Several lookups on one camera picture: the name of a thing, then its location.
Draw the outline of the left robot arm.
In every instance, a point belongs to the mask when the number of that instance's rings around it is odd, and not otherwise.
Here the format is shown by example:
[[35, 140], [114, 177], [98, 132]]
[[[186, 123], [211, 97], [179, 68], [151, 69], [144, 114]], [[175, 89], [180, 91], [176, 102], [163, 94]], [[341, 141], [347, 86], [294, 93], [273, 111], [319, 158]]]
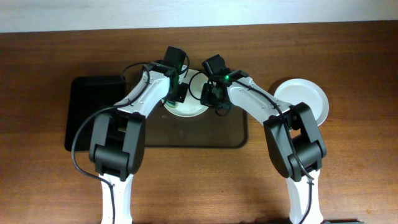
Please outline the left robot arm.
[[143, 63], [137, 85], [119, 102], [91, 115], [89, 160], [101, 181], [102, 223], [132, 223], [131, 189], [145, 149], [146, 119], [161, 100], [178, 95], [186, 53], [168, 47], [164, 58]]

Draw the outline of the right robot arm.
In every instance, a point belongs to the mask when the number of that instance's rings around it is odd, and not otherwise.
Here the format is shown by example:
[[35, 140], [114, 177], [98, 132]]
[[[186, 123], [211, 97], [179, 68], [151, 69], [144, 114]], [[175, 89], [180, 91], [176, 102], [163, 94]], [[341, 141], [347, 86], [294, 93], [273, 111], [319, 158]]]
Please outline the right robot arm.
[[232, 70], [219, 54], [202, 63], [208, 81], [200, 103], [209, 108], [242, 108], [263, 125], [276, 171], [286, 179], [291, 223], [323, 223], [318, 178], [326, 146], [309, 105], [292, 105], [259, 87], [242, 70]]

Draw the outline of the white plate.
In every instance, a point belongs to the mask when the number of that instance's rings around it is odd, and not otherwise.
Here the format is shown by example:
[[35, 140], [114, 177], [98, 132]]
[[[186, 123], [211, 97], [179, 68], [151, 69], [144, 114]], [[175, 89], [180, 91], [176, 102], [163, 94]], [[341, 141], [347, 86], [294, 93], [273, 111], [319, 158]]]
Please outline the white plate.
[[191, 118], [194, 116], [198, 116], [204, 113], [208, 107], [204, 106], [200, 103], [196, 98], [201, 97], [201, 91], [203, 89], [203, 85], [207, 82], [208, 78], [203, 73], [199, 73], [190, 84], [191, 91], [187, 91], [187, 95], [185, 101], [183, 103], [178, 103], [175, 108], [168, 107], [166, 104], [165, 108], [175, 116], [183, 117], [183, 118]]
[[328, 98], [314, 82], [302, 78], [287, 80], [277, 87], [274, 96], [293, 105], [301, 102], [309, 105], [318, 126], [326, 121], [330, 109]]

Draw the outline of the green scrubbing sponge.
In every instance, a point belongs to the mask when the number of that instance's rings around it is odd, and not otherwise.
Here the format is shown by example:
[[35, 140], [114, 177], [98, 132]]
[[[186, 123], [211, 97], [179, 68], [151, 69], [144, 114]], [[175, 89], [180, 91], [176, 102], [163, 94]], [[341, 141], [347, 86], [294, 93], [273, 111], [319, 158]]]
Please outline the green scrubbing sponge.
[[178, 103], [176, 101], [167, 101], [166, 105], [168, 107], [175, 108], [178, 105]]

